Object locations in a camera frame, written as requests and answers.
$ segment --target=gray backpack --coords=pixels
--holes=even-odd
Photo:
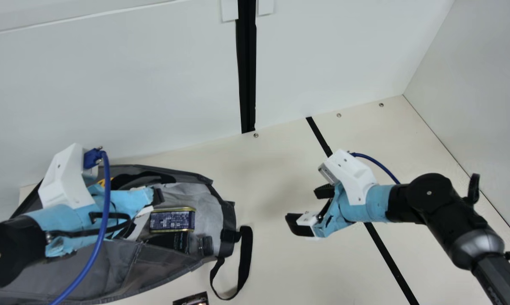
[[[192,172],[141,165],[111,166],[110,170],[114,178],[112,190],[152,187],[154,209],[178,206],[195,209],[195,229],[189,243],[197,249],[197,237],[211,236],[212,245],[206,247],[205,251],[190,253],[159,247],[159,243],[148,242],[155,235],[149,230],[149,220],[138,224],[133,222],[118,235],[122,238],[106,240],[90,276],[64,303],[90,305],[117,301],[164,285],[210,261],[217,261],[210,272],[210,283],[216,296],[233,299],[249,276],[253,246],[250,227],[242,226],[239,232],[236,231],[234,203],[224,201],[218,195],[212,187],[212,180]],[[98,180],[102,179],[102,170],[100,175]],[[38,187],[12,217],[42,208]],[[242,245],[236,293],[222,298],[213,288],[213,279],[240,239]],[[49,259],[26,268],[14,282],[0,288],[0,305],[48,304],[75,279],[91,251],[92,247],[85,247],[68,257]]]

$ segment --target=can label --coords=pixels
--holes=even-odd
[[[150,232],[193,232],[195,209],[190,207],[159,209],[150,214]]]

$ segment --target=white floor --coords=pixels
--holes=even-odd
[[[439,172],[466,194],[468,176],[402,96],[314,119],[332,150],[371,155],[404,183]],[[313,195],[313,189],[325,184],[317,172],[325,154],[307,122],[297,120],[257,133],[257,138],[250,133],[124,162],[198,172],[215,181],[224,199],[236,201],[238,225],[251,225],[255,234],[251,274],[242,292],[232,301],[217,299],[209,286],[210,263],[114,304],[171,305],[202,291],[208,291],[212,305],[407,304],[363,225],[317,242],[290,233],[286,213],[319,210],[325,203]],[[392,183],[378,168],[373,171],[381,184]],[[510,251],[510,228],[491,204],[482,197],[476,210]],[[419,303],[490,304],[474,277],[452,265],[427,228],[375,227]],[[226,291],[236,285],[238,255],[239,246],[218,274],[216,289]]]

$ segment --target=yellow tag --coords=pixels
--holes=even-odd
[[[104,188],[104,179],[99,180],[99,182],[97,182],[97,184]]]

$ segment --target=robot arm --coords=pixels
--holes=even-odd
[[[95,244],[100,230],[113,238],[151,204],[152,189],[105,192],[90,185],[97,177],[100,149],[73,144],[55,155],[39,188],[42,209],[0,222],[0,288],[27,266]],[[108,195],[113,205],[106,204]],[[107,221],[105,206],[110,209]]]
[[[419,176],[406,185],[378,185],[365,164],[337,151],[319,171],[331,186],[316,189],[319,199],[331,198],[321,212],[288,214],[291,231],[325,238],[354,222],[424,224],[459,268],[470,270],[494,304],[510,304],[510,252],[474,211],[479,175],[470,181],[468,197],[460,197],[440,174]]]

